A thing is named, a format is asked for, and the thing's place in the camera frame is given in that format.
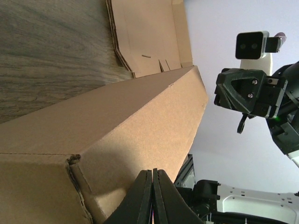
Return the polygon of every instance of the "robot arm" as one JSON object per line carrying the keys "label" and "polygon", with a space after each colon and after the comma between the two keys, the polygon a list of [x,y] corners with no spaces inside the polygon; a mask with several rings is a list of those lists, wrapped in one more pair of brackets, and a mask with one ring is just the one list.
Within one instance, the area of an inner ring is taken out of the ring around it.
{"label": "robot arm", "polygon": [[222,224],[299,223],[298,194],[238,189],[201,180],[188,198],[192,200],[185,201],[203,221]]}
{"label": "robot arm", "polygon": [[268,32],[239,34],[236,57],[241,68],[223,69],[218,75],[214,103],[243,113],[238,133],[246,118],[266,118],[274,143],[299,166],[299,62],[269,73],[271,53],[284,41],[283,33],[273,38]]}

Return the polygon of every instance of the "white wall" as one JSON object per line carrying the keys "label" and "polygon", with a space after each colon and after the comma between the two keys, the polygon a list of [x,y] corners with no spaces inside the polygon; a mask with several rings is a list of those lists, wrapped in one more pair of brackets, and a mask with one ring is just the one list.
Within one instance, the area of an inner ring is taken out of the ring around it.
{"label": "white wall", "polygon": [[236,129],[242,114],[213,105],[218,73],[240,66],[235,59],[238,33],[285,32],[287,41],[273,56],[273,71],[299,61],[298,0],[185,0],[185,5],[193,62],[210,98],[191,150],[197,180],[262,191],[299,191],[299,168],[272,142],[265,120],[248,120],[240,135]]}

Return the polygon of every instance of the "corrugated cardboard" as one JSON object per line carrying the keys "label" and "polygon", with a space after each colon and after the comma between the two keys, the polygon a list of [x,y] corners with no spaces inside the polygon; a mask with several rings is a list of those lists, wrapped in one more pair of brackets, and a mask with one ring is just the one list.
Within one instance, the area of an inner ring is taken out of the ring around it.
{"label": "corrugated cardboard", "polygon": [[106,0],[114,49],[133,77],[193,65],[183,0]]}
{"label": "corrugated cardboard", "polygon": [[110,84],[0,125],[2,223],[102,223],[142,169],[174,181],[207,103],[197,67]]}

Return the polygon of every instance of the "wooden surface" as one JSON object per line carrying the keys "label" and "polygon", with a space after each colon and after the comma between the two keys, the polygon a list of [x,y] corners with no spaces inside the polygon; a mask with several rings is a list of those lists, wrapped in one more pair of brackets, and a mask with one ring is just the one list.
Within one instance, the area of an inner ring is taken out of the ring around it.
{"label": "wooden surface", "polygon": [[105,0],[0,1],[0,123],[130,78]]}

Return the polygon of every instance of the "green led light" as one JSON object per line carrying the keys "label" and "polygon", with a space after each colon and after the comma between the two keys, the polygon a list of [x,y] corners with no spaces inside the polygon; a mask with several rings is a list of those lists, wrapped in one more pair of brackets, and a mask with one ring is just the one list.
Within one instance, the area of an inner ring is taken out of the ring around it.
{"label": "green led light", "polygon": [[274,118],[274,120],[276,120],[277,122],[281,121],[280,117],[276,117]]}

